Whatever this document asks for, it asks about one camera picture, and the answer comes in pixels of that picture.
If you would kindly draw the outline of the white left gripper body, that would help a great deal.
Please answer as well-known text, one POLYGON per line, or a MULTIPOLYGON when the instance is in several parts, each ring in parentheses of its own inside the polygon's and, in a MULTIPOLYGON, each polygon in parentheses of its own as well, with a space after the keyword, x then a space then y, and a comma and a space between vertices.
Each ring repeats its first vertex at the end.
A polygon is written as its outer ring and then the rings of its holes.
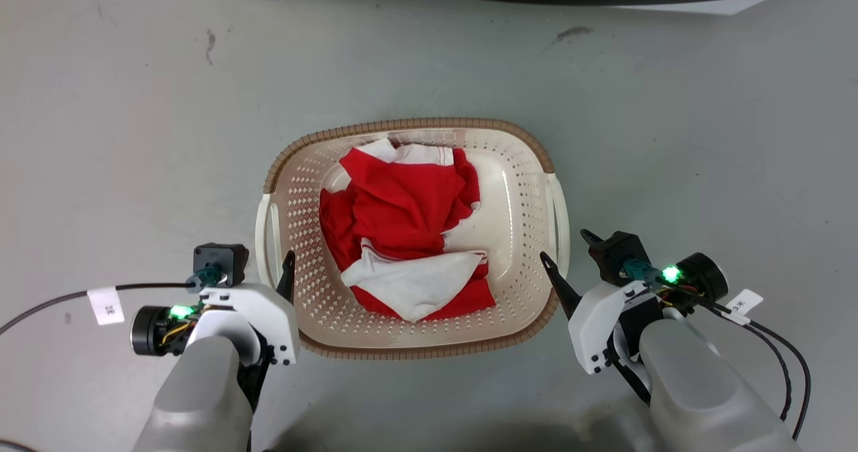
POLYGON ((294 306, 264 284, 200 290, 203 304, 182 359, 212 366, 236 356, 238 363, 297 363, 300 353, 294 306))

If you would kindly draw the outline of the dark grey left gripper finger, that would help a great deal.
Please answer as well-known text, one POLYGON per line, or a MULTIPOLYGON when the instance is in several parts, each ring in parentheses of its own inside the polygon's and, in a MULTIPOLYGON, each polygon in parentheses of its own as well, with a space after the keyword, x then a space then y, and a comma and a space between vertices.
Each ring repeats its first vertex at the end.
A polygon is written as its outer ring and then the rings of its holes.
POLYGON ((277 294, 289 303, 294 303, 295 264, 296 254, 294 251, 288 251, 282 262, 282 275, 276 287, 277 294))

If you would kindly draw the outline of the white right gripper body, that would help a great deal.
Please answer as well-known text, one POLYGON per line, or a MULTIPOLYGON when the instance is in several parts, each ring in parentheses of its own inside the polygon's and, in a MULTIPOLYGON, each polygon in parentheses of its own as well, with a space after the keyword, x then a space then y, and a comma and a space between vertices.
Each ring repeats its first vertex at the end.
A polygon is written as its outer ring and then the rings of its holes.
POLYGON ((605 353, 613 345, 622 366, 635 376, 647 376, 639 340, 647 325, 662 318, 659 298, 643 281, 622 287, 598 284, 583 295, 569 320, 576 359, 586 373, 597 374, 607 369, 605 353))

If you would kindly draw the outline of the beige perforated plastic laundry basket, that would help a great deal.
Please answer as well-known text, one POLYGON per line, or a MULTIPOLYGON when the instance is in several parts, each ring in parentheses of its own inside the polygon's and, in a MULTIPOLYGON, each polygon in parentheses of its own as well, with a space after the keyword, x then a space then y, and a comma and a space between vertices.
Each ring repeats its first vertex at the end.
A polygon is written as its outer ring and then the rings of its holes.
POLYGON ((521 126, 486 118, 380 120, 303 136, 277 156, 255 219, 252 256, 264 284, 276 286, 288 251, 296 254, 294 308, 306 350, 375 361, 464 356, 521 344, 549 323, 560 302, 540 254, 567 274, 569 214, 548 150, 521 126), (366 311, 341 283, 319 225, 320 192, 346 186, 340 159, 380 138, 460 148, 475 166, 482 205, 448 247, 487 252, 494 306, 407 323, 366 311))

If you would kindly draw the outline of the red and white garment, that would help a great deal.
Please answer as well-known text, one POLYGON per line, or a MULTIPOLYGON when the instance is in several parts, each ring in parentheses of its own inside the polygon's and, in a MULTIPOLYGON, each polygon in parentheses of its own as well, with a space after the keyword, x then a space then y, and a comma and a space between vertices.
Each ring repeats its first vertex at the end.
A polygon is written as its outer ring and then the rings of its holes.
POLYGON ((481 207, 464 150, 388 138, 339 162, 347 185, 322 189, 319 223, 343 284, 365 310, 417 323, 491 308, 488 254, 447 239, 481 207))

